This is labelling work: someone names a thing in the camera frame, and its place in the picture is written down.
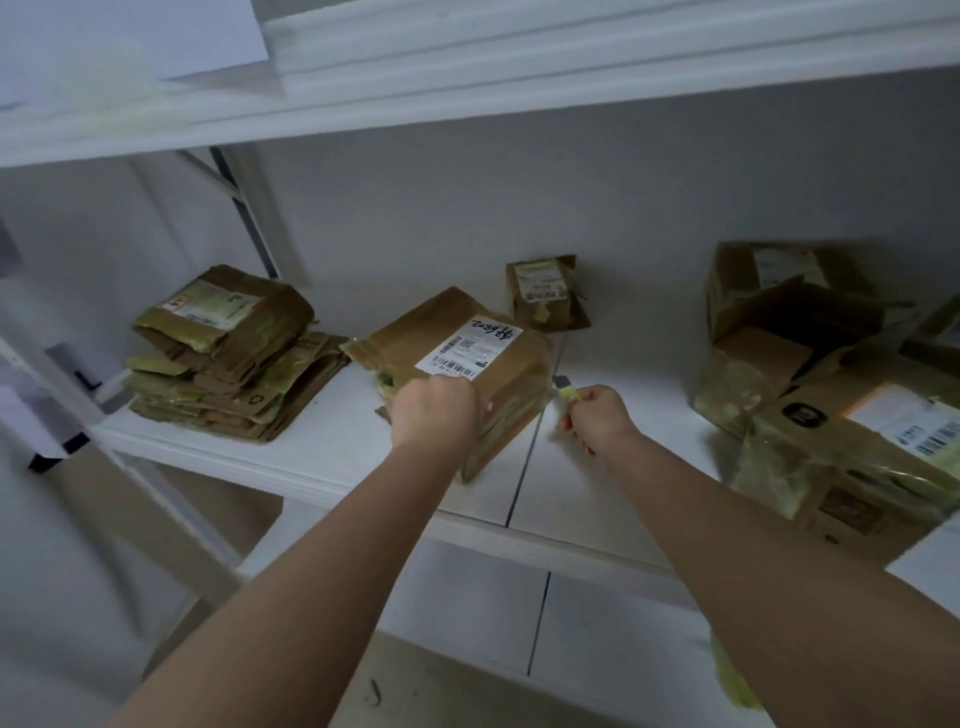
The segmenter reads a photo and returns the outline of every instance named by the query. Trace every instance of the hand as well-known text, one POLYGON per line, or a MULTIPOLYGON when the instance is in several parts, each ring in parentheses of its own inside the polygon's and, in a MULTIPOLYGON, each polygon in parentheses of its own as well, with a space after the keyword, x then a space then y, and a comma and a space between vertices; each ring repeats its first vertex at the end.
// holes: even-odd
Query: hand
POLYGON ((627 405, 615 389, 602 384, 577 390, 583 401, 572 400, 557 423, 557 432, 573 431, 587 446, 590 454, 605 449, 624 435, 638 435, 627 405))
POLYGON ((394 448, 412 445, 462 462, 490 409, 469 379, 435 375, 413 379, 390 407, 394 448))

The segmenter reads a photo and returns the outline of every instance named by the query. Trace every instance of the forearm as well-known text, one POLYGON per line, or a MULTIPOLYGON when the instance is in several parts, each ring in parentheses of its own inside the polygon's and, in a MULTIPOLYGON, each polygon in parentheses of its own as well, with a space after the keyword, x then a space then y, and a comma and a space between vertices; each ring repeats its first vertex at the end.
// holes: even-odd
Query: forearm
POLYGON ((458 463, 408 447, 214 615, 112 728, 326 725, 458 463))
POLYGON ((604 455, 779 726, 955 719, 950 614, 642 435, 604 455))

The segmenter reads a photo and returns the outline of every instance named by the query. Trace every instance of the printed logo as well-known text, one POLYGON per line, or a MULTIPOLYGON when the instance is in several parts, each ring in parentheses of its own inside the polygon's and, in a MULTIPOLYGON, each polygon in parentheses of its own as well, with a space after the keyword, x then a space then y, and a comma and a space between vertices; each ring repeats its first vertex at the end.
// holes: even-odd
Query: printed logo
POLYGON ((827 423, 827 415, 816 407, 800 401, 792 401, 780 411, 794 425, 812 429, 827 423))

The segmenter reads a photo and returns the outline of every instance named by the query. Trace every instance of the upper shelf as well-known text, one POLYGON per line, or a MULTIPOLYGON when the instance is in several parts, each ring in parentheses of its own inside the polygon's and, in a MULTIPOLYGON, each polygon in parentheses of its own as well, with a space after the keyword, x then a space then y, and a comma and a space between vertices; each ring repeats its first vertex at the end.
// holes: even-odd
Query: upper shelf
POLYGON ((0 166, 960 63, 953 0, 354 0, 262 28, 268 63, 0 111, 0 166))

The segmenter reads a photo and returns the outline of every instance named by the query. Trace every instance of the person's left hand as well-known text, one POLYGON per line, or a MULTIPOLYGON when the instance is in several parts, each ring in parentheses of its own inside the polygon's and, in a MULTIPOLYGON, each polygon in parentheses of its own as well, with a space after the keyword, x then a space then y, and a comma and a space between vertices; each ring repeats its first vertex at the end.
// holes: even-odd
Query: person's left hand
POLYGON ((413 379, 391 404, 391 440, 394 448, 413 446, 460 462, 476 442, 488 409, 469 379, 413 379))

